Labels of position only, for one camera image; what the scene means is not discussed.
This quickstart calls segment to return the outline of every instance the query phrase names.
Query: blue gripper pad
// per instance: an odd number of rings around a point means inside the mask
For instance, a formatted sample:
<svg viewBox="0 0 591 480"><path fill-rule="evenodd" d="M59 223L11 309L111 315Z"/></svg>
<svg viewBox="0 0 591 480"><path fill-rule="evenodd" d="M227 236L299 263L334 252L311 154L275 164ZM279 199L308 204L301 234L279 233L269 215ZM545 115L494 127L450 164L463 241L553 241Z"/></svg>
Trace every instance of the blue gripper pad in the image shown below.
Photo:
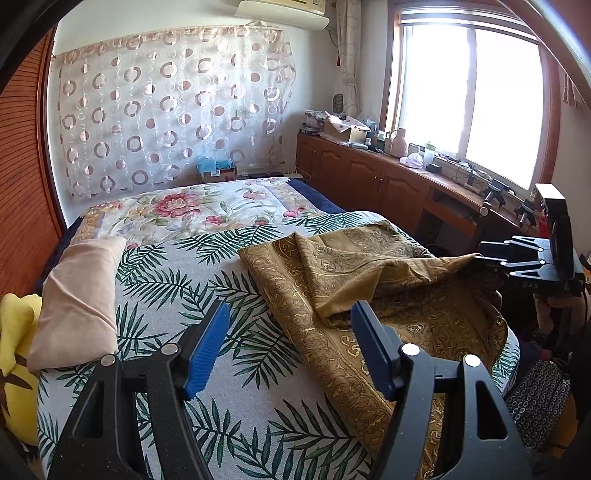
<svg viewBox="0 0 591 480"><path fill-rule="evenodd" d="M227 303L221 303L219 307L214 305L208 314L211 310L214 310L212 317L189 358L189 370L184 384L189 398L195 398L197 392L205 388L230 327L230 308Z"/></svg>
<svg viewBox="0 0 591 480"><path fill-rule="evenodd" d="M396 390L402 387L402 379L398 374L398 348L402 340L391 327L387 327L391 332L385 330L369 303L364 300L356 302L351 308L351 325L376 390L386 400L392 401Z"/></svg>

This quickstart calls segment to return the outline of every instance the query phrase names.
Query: yellow plush toy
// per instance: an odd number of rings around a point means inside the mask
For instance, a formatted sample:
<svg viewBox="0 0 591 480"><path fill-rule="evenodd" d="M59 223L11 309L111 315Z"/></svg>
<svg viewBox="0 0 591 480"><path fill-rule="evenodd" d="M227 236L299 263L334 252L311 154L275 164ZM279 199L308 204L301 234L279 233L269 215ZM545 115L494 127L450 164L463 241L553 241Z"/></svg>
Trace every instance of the yellow plush toy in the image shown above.
<svg viewBox="0 0 591 480"><path fill-rule="evenodd" d="M41 297L0 301L0 407L6 425L20 441L37 445L37 377L27 369L27 354L37 330Z"/></svg>

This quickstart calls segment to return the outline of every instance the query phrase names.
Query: pink pillow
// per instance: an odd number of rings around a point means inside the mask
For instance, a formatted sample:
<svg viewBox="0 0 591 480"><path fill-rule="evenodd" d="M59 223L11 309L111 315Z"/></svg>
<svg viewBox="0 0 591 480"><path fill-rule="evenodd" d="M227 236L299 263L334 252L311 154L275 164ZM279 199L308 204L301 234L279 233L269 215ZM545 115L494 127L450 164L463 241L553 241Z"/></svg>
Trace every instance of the pink pillow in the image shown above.
<svg viewBox="0 0 591 480"><path fill-rule="evenodd" d="M64 251L43 287L43 305L27 367L72 367L117 352L115 274L125 248L116 236Z"/></svg>

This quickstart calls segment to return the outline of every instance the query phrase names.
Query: circle-patterned curtain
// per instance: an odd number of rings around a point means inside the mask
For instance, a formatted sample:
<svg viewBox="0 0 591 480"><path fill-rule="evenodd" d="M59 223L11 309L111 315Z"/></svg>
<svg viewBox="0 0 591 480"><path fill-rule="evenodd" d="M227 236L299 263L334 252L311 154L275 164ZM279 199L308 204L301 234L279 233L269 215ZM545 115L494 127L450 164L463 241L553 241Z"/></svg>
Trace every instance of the circle-patterned curtain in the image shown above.
<svg viewBox="0 0 591 480"><path fill-rule="evenodd" d="M190 27L130 35L57 56L52 162L74 198L178 184L196 160L238 174L282 170L282 117L296 76L282 30Z"/></svg>

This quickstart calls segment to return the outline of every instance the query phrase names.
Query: metal screw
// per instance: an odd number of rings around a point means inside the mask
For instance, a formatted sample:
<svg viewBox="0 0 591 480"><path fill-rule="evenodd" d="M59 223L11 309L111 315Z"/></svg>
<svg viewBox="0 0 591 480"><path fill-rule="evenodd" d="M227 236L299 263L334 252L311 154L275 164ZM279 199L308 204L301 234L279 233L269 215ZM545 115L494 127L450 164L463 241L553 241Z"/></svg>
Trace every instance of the metal screw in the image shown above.
<svg viewBox="0 0 591 480"><path fill-rule="evenodd" d="M464 361L470 365L470 367L478 367L478 365L480 365L480 359L476 355L466 355Z"/></svg>
<svg viewBox="0 0 591 480"><path fill-rule="evenodd" d="M105 355L103 358L100 359L100 364L103 367L110 367L115 363L115 356L114 355Z"/></svg>
<svg viewBox="0 0 591 480"><path fill-rule="evenodd" d="M402 351L404 353L406 353L408 356L415 356L418 355L418 353L421 351L419 347L417 347L417 345L415 345L414 343L405 343L402 346Z"/></svg>
<svg viewBox="0 0 591 480"><path fill-rule="evenodd" d="M160 349L160 351L164 355L173 355L178 352L178 345L176 343L167 343Z"/></svg>

